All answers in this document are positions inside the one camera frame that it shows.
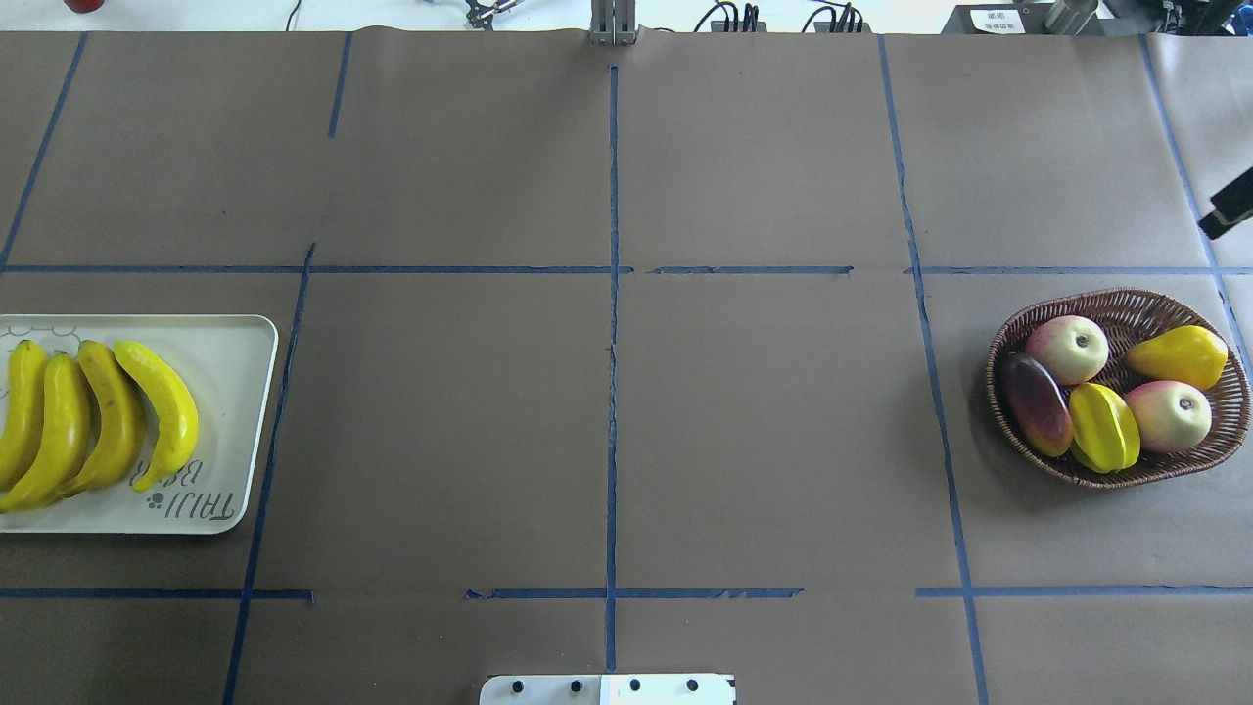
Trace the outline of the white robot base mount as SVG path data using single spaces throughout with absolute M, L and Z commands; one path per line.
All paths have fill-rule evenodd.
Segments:
M 736 679 L 713 672 L 500 675 L 479 704 L 738 704 Z

